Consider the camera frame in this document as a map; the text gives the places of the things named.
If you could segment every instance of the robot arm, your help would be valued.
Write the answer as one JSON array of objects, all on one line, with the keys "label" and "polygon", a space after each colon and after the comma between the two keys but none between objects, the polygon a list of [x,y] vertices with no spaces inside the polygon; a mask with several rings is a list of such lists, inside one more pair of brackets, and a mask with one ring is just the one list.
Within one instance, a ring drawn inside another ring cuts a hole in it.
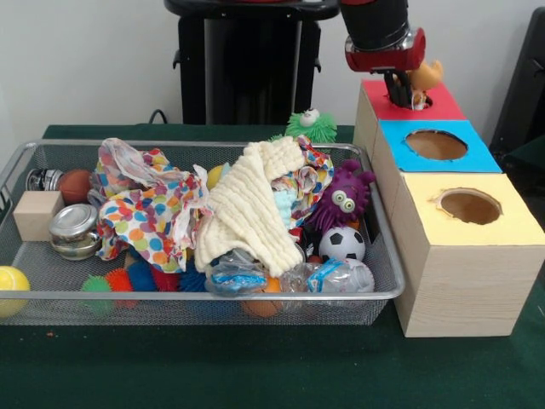
[{"label": "robot arm", "polygon": [[410,28],[407,0],[340,0],[347,26],[347,63],[353,71],[384,74],[390,101],[410,107],[406,71],[424,60],[426,36]]}]

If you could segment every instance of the green table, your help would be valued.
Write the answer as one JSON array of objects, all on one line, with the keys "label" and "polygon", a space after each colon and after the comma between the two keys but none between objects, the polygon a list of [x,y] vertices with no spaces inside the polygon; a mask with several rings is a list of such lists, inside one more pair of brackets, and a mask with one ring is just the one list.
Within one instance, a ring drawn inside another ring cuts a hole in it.
[{"label": "green table", "polygon": [[[278,127],[52,126],[47,138],[263,139]],[[351,127],[339,130],[349,141]],[[545,290],[511,337],[371,327],[1,327],[1,407],[545,406]]]}]

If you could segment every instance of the white wall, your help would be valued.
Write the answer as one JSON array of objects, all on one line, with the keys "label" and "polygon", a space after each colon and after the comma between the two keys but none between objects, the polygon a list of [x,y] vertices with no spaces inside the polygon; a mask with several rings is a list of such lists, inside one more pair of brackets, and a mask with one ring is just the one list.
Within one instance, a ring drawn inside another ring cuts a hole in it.
[{"label": "white wall", "polygon": [[[538,0],[410,0],[428,59],[486,140]],[[344,60],[340,16],[324,21],[313,105],[353,124],[361,74]],[[0,1],[0,165],[48,124],[134,124],[156,107],[180,118],[177,18],[162,0]]]}]

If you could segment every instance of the cream knitted cloth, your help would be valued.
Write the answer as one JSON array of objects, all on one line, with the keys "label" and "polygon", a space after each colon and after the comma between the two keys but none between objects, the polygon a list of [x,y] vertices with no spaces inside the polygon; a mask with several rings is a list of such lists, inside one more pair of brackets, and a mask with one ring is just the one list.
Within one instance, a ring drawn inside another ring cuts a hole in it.
[{"label": "cream knitted cloth", "polygon": [[291,137],[250,143],[210,191],[214,215],[206,216],[197,232],[197,269],[204,271],[212,260],[235,248],[259,259],[271,277],[302,262],[275,205],[271,181],[303,165],[299,144]]}]

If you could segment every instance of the googly eye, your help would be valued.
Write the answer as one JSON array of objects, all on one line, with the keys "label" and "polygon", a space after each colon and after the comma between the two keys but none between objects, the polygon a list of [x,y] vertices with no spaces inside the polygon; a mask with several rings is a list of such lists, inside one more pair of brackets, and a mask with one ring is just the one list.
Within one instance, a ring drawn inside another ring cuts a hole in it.
[{"label": "googly eye", "polygon": [[305,128],[313,126],[319,116],[320,112],[318,111],[318,109],[311,108],[301,115],[301,117],[299,118],[299,124],[301,124],[301,126],[304,126]]},{"label": "googly eye", "polygon": [[346,198],[347,194],[344,193],[342,190],[335,190],[331,195],[331,200],[333,200],[333,203],[335,203],[336,205],[341,205]]},{"label": "googly eye", "polygon": [[352,199],[346,199],[339,207],[341,207],[343,213],[352,213],[356,208],[356,204]]}]

